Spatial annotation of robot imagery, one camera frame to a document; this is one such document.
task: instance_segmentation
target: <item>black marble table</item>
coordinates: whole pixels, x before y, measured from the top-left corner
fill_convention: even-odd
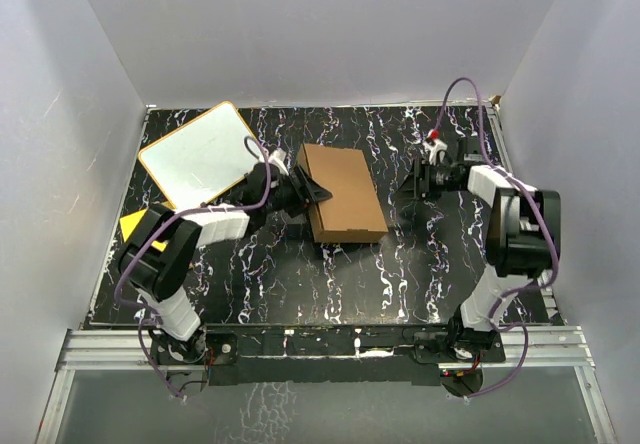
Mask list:
[[[437,202],[394,202],[394,191],[435,122],[437,107],[268,108],[240,113],[269,151],[285,149],[287,165],[303,142],[362,149],[389,225],[379,244],[320,245],[304,218],[272,215],[256,234],[196,251],[184,283],[209,324],[442,323],[473,290],[484,269],[482,238],[488,208],[466,192]],[[151,111],[141,146],[204,109]],[[475,128],[475,107],[449,107],[441,137],[453,148]],[[487,143],[500,162],[493,133]],[[122,215],[164,201],[136,163]],[[122,245],[118,229],[110,255]],[[118,308],[118,279],[109,262],[89,312],[88,326],[130,326],[134,311]],[[130,288],[125,296],[135,298]],[[514,301],[506,321],[547,323],[541,295]]]

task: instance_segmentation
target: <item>gray wall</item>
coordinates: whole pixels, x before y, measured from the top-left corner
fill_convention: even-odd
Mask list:
[[[553,0],[89,0],[146,103],[502,94]],[[460,86],[456,97],[471,96]]]
[[[87,310],[144,106],[86,0],[0,0],[0,442],[32,442]]]
[[[558,304],[621,442],[640,436],[640,0],[557,0],[503,99],[518,174],[563,199]]]

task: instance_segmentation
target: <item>purple cable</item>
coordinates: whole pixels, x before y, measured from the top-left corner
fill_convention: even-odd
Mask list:
[[[115,298],[115,301],[118,304],[125,305],[125,306],[128,306],[128,307],[134,307],[136,309],[146,309],[151,314],[156,314],[157,315],[156,310],[153,307],[151,307],[149,304],[147,304],[146,302],[145,303],[140,303],[140,302],[136,302],[136,301],[129,301],[127,299],[123,299],[122,298],[122,288],[124,287],[125,283],[129,280],[129,276],[131,275],[131,272],[133,271],[133,268],[136,266],[136,264],[138,264],[138,262],[140,262],[140,259],[142,258],[144,253],[149,250],[149,248],[151,247],[153,242],[156,239],[158,239],[158,237],[160,237],[160,235],[165,230],[167,230],[169,228],[169,226],[171,226],[171,224],[173,224],[177,219],[179,219],[181,217],[184,217],[184,216],[191,215],[191,214],[202,214],[202,213],[205,213],[205,212],[254,211],[254,210],[259,209],[259,208],[261,208],[262,206],[265,205],[265,203],[267,202],[267,199],[269,198],[269,191],[271,189],[271,167],[269,166],[269,162],[268,162],[269,161],[269,153],[256,140],[256,138],[254,138],[253,136],[246,136],[244,138],[244,146],[247,149],[247,151],[249,151],[249,153],[252,154],[253,156],[256,156],[256,155],[249,148],[249,144],[248,144],[249,141],[253,142],[256,146],[258,146],[258,149],[259,149],[260,153],[264,156],[264,163],[265,163],[265,168],[266,168],[266,184],[265,184],[264,193],[263,193],[262,198],[260,199],[260,201],[258,201],[255,204],[250,204],[248,206],[239,206],[239,207],[234,207],[234,208],[196,207],[196,208],[193,208],[193,209],[186,209],[184,211],[176,212],[173,216],[171,216],[169,219],[167,219],[156,230],[156,232],[154,232],[151,235],[151,237],[149,237],[149,239],[147,239],[147,241],[143,244],[143,246],[140,248],[138,253],[133,257],[133,259],[131,260],[131,262],[127,266],[127,268],[124,270],[124,272],[120,276],[120,280],[118,281],[118,284],[116,285],[116,288],[114,290],[114,298]],[[149,362],[149,365],[153,368],[153,370],[156,372],[156,374],[158,374],[158,376],[165,382],[167,388],[169,388],[169,390],[176,397],[184,399],[185,395],[182,392],[180,392],[178,389],[176,389],[169,382],[169,380],[164,376],[164,374],[162,373],[162,371],[158,367],[158,364],[156,364],[156,362],[153,360],[153,358],[151,357],[151,354],[147,350],[147,347],[144,345],[144,340],[142,338],[142,327],[143,327],[143,325],[145,325],[145,324],[147,324],[147,325],[149,325],[149,324],[158,324],[158,323],[159,323],[159,321],[157,319],[157,316],[155,317],[155,321],[154,321],[153,318],[152,319],[147,319],[147,320],[143,320],[142,317],[140,318],[140,323],[138,324],[138,341],[140,341],[140,347],[142,348],[142,352],[144,353],[145,357],[147,358],[147,361]]]
[[[540,232],[542,232],[542,235],[544,236],[544,240],[547,243],[547,246],[549,247],[549,253],[551,254],[551,268],[552,268],[552,273],[551,273],[551,278],[549,279],[549,282],[547,282],[546,284],[543,285],[537,285],[538,284],[538,280],[534,279],[533,281],[531,281],[530,283],[528,283],[526,286],[523,287],[519,287],[516,289],[511,289],[509,291],[505,291],[502,294],[500,294],[500,298],[496,300],[496,302],[493,304],[493,306],[491,306],[491,309],[489,310],[489,323],[491,324],[491,327],[496,331],[496,332],[506,332],[506,331],[510,331],[511,329],[515,328],[515,327],[522,327],[522,331],[524,332],[524,346],[522,349],[522,356],[520,357],[520,360],[518,361],[518,364],[516,365],[515,369],[513,370],[513,372],[511,374],[509,374],[506,378],[504,378],[502,381],[487,387],[486,389],[482,389],[478,392],[474,392],[473,394],[470,395],[470,397],[477,397],[477,396],[482,396],[484,394],[488,394],[491,391],[495,391],[497,389],[500,389],[502,386],[504,386],[505,384],[508,384],[509,382],[511,382],[520,372],[520,370],[522,369],[522,366],[524,364],[524,361],[527,357],[527,350],[529,348],[529,332],[527,331],[527,327],[525,325],[524,322],[515,322],[507,327],[498,327],[493,323],[493,317],[496,313],[496,311],[498,310],[498,307],[500,307],[500,304],[502,302],[503,299],[515,294],[518,295],[523,291],[530,291],[536,288],[540,288],[540,289],[545,289],[547,287],[550,287],[556,280],[556,278],[558,277],[558,268],[559,268],[559,261],[558,261],[558,251],[556,249],[555,244],[553,243],[553,239],[551,238],[551,233],[549,232],[549,228],[547,227],[547,224],[544,221],[544,218],[542,217],[542,214],[540,214],[540,210],[538,209],[538,206],[536,205],[535,201],[533,200],[533,196],[531,195],[531,193],[525,188],[524,184],[521,183],[519,180],[515,179],[514,177],[510,176],[504,169],[499,168],[497,166],[495,166],[492,162],[491,159],[489,159],[489,154],[487,152],[487,143],[485,141],[485,134],[484,134],[484,119],[483,119],[483,109],[482,109],[482,98],[480,97],[480,91],[478,90],[478,86],[476,86],[475,82],[473,82],[471,79],[469,79],[468,77],[459,77],[458,79],[456,79],[455,81],[453,81],[451,83],[451,85],[449,86],[449,88],[447,89],[447,92],[444,95],[444,99],[442,101],[442,107],[440,108],[440,112],[438,113],[438,118],[436,119],[436,125],[434,127],[434,130],[438,130],[440,129],[440,126],[442,125],[442,118],[444,116],[444,113],[446,111],[446,107],[447,107],[447,100],[449,99],[449,93],[451,93],[451,90],[453,89],[453,87],[458,84],[461,81],[467,81],[469,84],[471,84],[471,86],[473,86],[473,90],[476,93],[476,99],[478,101],[478,137],[480,139],[481,142],[481,146],[480,146],[480,150],[482,152],[482,158],[484,159],[484,162],[493,170],[495,170],[496,172],[498,172],[500,175],[502,175],[507,182],[509,182],[509,184],[511,184],[512,186],[518,188],[518,190],[520,191],[520,193],[524,196],[525,200],[527,201],[527,203],[529,204],[529,206],[531,207],[531,210],[533,212],[533,215],[536,218],[536,222],[538,223],[538,226],[540,227]]]

